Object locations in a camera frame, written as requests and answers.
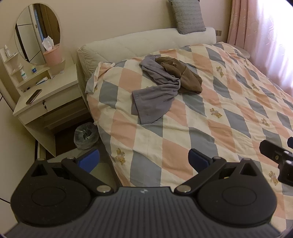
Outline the grey garment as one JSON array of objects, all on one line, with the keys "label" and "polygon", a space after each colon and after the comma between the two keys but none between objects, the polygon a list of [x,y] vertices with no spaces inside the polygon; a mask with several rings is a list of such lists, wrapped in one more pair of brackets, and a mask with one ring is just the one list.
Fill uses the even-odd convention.
[{"label": "grey garment", "polygon": [[[170,110],[172,102],[180,93],[180,79],[171,76],[156,63],[155,59],[158,57],[161,56],[147,55],[140,63],[142,72],[149,76],[156,85],[132,92],[131,114],[139,117],[140,124],[150,124],[160,119]],[[185,64],[197,74],[195,67],[188,63]]]}]

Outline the black bin bag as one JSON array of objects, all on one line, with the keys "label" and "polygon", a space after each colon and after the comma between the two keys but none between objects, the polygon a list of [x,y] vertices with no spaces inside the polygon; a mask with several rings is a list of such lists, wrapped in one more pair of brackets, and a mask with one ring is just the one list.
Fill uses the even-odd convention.
[{"label": "black bin bag", "polygon": [[78,126],[75,130],[73,140],[78,149],[90,149],[99,140],[97,126],[91,122]]}]

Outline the checkered pastel quilt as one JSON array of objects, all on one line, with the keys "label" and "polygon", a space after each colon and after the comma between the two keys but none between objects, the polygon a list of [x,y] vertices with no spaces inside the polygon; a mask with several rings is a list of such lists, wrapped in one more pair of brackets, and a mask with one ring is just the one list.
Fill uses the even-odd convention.
[{"label": "checkered pastel quilt", "polygon": [[229,162],[252,159],[274,190],[272,225],[292,226],[292,187],[278,181],[276,163],[260,153],[269,140],[287,148],[292,137],[292,97],[273,84],[233,46],[192,45],[158,51],[187,63],[202,79],[202,93],[178,94],[170,110],[141,125],[131,113],[132,92],[154,86],[141,57],[99,60],[85,71],[90,112],[123,186],[175,188],[196,171],[188,163],[195,148]]}]

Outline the beige dressing table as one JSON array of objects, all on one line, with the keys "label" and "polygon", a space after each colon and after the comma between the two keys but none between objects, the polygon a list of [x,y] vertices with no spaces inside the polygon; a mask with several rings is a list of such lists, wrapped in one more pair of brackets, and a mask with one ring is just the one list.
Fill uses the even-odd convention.
[{"label": "beige dressing table", "polygon": [[[36,74],[23,80],[20,70],[24,65],[17,61],[18,53],[7,58],[5,50],[1,49],[1,62],[20,93],[13,115],[52,156],[56,156],[56,132],[89,114],[83,73],[78,64],[68,62],[64,72],[54,77],[49,75],[49,67],[42,66]],[[36,85],[44,77],[48,80]],[[42,92],[27,105],[26,101],[37,89]]]}]

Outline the smartphone on table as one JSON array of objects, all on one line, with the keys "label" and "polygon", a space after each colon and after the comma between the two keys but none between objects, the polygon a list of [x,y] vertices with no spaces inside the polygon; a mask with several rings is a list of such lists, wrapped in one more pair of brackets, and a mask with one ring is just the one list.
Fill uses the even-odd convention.
[{"label": "smartphone on table", "polygon": [[42,89],[37,89],[31,97],[26,101],[26,104],[29,105],[31,104],[37,97],[38,95],[42,92]]}]

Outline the brown garment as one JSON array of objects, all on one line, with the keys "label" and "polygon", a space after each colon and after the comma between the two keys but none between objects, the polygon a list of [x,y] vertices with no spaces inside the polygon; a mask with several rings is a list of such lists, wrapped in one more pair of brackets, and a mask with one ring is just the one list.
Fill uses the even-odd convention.
[{"label": "brown garment", "polygon": [[187,64],[171,57],[158,57],[155,59],[163,69],[173,77],[180,79],[180,93],[189,91],[200,94],[202,92],[202,79],[199,75],[192,72]]}]

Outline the toothpaste tube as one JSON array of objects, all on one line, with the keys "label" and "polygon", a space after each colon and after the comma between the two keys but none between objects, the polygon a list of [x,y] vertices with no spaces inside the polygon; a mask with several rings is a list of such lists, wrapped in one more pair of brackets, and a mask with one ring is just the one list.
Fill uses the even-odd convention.
[{"label": "toothpaste tube", "polygon": [[36,85],[42,84],[42,83],[46,82],[47,80],[48,80],[48,77],[44,77],[43,79],[41,79],[40,81],[38,81],[36,83]]}]

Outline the white blue bottle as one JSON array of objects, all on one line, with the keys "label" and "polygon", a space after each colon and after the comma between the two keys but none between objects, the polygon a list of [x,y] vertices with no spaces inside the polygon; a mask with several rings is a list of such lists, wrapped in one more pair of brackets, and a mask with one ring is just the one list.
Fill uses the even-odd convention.
[{"label": "white blue bottle", "polygon": [[27,79],[27,75],[25,73],[25,71],[23,69],[20,70],[20,73],[21,73],[21,77],[23,80],[26,80]]}]

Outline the beige padded headboard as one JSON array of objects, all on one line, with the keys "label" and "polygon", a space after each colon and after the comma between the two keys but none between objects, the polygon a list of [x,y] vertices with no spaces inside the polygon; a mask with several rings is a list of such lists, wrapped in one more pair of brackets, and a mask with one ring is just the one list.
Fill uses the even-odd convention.
[{"label": "beige padded headboard", "polygon": [[207,27],[203,32],[180,34],[175,28],[156,29],[94,41],[77,49],[84,80],[87,81],[100,62],[118,63],[150,53],[178,49],[194,44],[215,44],[216,31]]}]

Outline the pink tissue box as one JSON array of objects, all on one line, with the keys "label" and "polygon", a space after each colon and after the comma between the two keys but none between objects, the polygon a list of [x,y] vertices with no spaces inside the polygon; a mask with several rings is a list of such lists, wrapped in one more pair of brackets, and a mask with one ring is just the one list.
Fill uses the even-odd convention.
[{"label": "pink tissue box", "polygon": [[66,61],[62,57],[61,47],[59,44],[54,45],[54,47],[43,53],[47,67],[49,67],[49,75],[54,77],[60,74],[65,69]]}]

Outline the pink curtain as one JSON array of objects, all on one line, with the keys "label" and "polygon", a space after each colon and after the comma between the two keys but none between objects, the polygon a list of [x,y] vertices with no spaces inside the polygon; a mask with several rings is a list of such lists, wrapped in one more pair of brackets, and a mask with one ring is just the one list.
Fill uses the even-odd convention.
[{"label": "pink curtain", "polygon": [[232,1],[227,42],[292,94],[292,5],[289,1]]}]

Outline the white dropper bottle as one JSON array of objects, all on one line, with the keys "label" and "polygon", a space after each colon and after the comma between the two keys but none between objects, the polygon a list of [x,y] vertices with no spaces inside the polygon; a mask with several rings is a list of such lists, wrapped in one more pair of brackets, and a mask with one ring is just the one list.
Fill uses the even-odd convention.
[{"label": "white dropper bottle", "polygon": [[11,53],[10,53],[10,50],[9,50],[9,48],[7,47],[7,45],[4,46],[4,50],[5,50],[6,57],[7,57],[7,58],[11,57]]}]

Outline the grey knit pillow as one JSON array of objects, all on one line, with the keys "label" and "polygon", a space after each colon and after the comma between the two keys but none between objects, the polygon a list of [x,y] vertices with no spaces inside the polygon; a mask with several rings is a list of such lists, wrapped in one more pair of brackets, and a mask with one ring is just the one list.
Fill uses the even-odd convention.
[{"label": "grey knit pillow", "polygon": [[194,32],[206,31],[203,21],[200,1],[198,0],[171,0],[177,30],[186,35]]}]

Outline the oval mirror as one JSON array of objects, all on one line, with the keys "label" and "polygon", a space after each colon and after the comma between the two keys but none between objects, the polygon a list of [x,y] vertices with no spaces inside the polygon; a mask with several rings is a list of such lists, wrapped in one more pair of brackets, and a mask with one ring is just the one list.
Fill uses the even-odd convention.
[{"label": "oval mirror", "polygon": [[59,22],[51,8],[33,3],[23,9],[14,27],[14,40],[23,59],[34,65],[44,65],[42,42],[48,36],[55,44],[60,42]]}]

